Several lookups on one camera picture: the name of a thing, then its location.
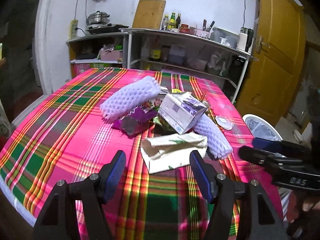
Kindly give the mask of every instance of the pink plaid tablecloth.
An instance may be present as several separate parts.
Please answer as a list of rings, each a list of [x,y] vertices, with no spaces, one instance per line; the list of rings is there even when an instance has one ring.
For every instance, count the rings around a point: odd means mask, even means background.
[[[154,136],[154,125],[129,139],[103,122],[99,106],[123,86],[153,76],[169,90],[204,92],[211,116],[229,118],[232,130],[223,130],[233,153],[219,167],[232,180],[261,182],[279,215],[281,202],[271,177],[262,168],[242,161],[238,149],[251,145],[252,135],[240,114],[211,81],[153,71],[109,68],[90,69],[68,82],[28,115],[0,153],[0,175],[14,197],[37,217],[52,187],[60,179],[80,181],[109,163],[118,149],[127,157],[115,196],[104,206],[115,239],[201,239],[212,205],[208,205],[190,166],[148,174],[140,143]],[[234,205],[230,237],[238,229],[239,206]],[[77,216],[82,238],[87,238],[81,202]]]

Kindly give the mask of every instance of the condiment bottle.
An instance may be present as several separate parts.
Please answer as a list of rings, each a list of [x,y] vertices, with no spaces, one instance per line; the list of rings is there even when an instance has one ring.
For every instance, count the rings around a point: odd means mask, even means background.
[[[166,31],[168,28],[168,23],[169,23],[169,15],[165,15],[163,20],[162,20],[162,25],[161,25],[161,30]]]
[[[176,13],[172,13],[167,30],[170,31],[175,26],[176,26]]]
[[[150,60],[160,61],[161,49],[162,49],[162,46],[160,44],[160,37],[157,36],[156,41],[153,44],[153,48],[151,49]]]
[[[176,19],[176,28],[178,29],[180,27],[181,19],[180,19],[181,14],[178,13],[178,17]]]

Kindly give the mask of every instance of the knife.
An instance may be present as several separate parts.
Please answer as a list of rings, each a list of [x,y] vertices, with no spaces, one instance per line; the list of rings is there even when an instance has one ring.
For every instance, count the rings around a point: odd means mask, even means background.
[[[211,29],[212,29],[212,27],[213,27],[213,25],[214,25],[214,22],[215,22],[215,21],[212,21],[210,27],[205,29],[206,32],[210,32],[210,31],[211,31]]]
[[[203,26],[202,26],[202,30],[205,31],[207,26],[207,20],[203,20]]]

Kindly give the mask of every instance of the plastic lid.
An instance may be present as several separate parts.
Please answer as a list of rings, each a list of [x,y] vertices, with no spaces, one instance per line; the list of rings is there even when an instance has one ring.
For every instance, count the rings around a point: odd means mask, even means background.
[[[233,127],[233,123],[222,116],[216,116],[216,121],[218,125],[220,125],[222,128],[226,130],[231,130]]]

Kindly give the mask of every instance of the crumpled paper bag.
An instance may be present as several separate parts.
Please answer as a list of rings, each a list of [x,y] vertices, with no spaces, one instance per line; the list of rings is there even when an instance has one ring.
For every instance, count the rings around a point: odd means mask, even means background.
[[[189,165],[190,153],[198,150],[204,158],[207,138],[196,133],[177,133],[167,136],[146,138],[141,143],[142,158],[149,174]]]

